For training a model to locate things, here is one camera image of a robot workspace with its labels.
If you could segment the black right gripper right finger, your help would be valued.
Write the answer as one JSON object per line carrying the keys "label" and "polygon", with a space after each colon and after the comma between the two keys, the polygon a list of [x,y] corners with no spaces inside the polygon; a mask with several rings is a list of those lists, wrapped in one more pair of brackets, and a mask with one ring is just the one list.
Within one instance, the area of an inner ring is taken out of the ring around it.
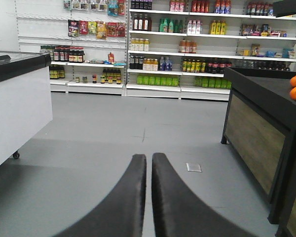
{"label": "black right gripper right finger", "polygon": [[152,155],[151,198],[157,237],[251,237],[186,185],[164,153]]}

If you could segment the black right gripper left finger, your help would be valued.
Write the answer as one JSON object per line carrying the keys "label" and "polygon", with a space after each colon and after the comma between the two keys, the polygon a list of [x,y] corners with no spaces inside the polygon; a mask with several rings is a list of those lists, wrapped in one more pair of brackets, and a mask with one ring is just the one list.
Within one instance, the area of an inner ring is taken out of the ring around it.
{"label": "black right gripper left finger", "polygon": [[132,156],[124,174],[108,195],[57,237],[140,237],[146,203],[147,158]]}

